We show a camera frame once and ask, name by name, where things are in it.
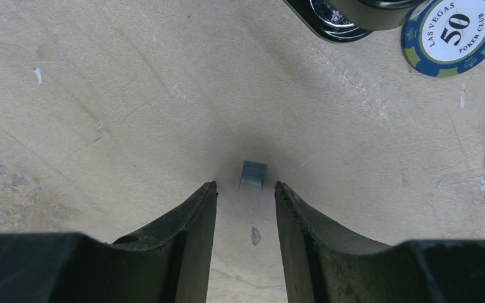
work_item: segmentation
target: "small blue block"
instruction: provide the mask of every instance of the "small blue block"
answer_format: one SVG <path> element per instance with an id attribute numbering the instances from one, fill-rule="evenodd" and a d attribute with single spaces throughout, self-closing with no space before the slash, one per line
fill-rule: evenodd
<path id="1" fill-rule="evenodd" d="M 241 184 L 249 184 L 254 186 L 260 186 L 261 190 L 265 185 L 266 171 L 268 164 L 258 163 L 252 161 L 244 161 L 242 165 L 241 180 L 239 181 L 239 187 Z"/>

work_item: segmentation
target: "number 50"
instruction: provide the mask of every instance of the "number 50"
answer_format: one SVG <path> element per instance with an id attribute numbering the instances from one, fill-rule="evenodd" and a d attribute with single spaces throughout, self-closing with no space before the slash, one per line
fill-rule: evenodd
<path id="1" fill-rule="evenodd" d="M 452 28 L 456 29 L 456 31 L 451 32 L 451 33 L 449 33 L 449 35 L 447 35 L 448 30 L 447 30 L 447 28 L 445 28 L 443 30 L 443 32 L 441 33 L 441 38 L 443 39 L 443 41 L 445 41 L 445 43 L 449 44 L 449 42 L 451 41 L 451 39 L 454 36 L 458 36 L 458 40 L 454 43 L 455 46 L 457 46 L 462 39 L 462 34 L 457 30 L 463 30 L 466 27 L 468 27 L 469 26 L 469 18 L 465 15 L 462 15 L 462 14 L 454 14 L 454 15 L 451 16 L 451 18 L 449 18 L 449 25 Z"/>

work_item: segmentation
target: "poker chip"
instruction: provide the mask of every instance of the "poker chip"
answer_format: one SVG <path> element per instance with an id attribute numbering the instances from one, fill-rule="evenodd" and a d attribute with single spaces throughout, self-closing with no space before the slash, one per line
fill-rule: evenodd
<path id="1" fill-rule="evenodd" d="M 474 68 L 485 59 L 485 0 L 435 0 L 412 13 L 402 49 L 408 63 L 428 76 Z"/>

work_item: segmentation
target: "concrete surface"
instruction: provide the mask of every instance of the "concrete surface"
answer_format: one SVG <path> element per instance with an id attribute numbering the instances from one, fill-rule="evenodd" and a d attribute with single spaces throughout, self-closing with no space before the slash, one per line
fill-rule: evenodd
<path id="1" fill-rule="evenodd" d="M 485 61 L 429 78 L 281 0 L 0 0 L 0 232 L 113 241 L 212 179 L 209 302 L 286 302 L 278 179 L 389 244 L 485 237 Z"/>

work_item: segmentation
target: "worn surface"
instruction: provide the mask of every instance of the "worn surface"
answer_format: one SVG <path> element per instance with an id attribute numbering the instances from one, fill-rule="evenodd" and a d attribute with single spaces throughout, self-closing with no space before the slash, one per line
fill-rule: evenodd
<path id="1" fill-rule="evenodd" d="M 0 231 L 113 241 L 212 179 L 210 302 L 285 302 L 277 179 L 388 244 L 485 237 L 485 61 L 428 78 L 281 0 L 0 0 Z"/>

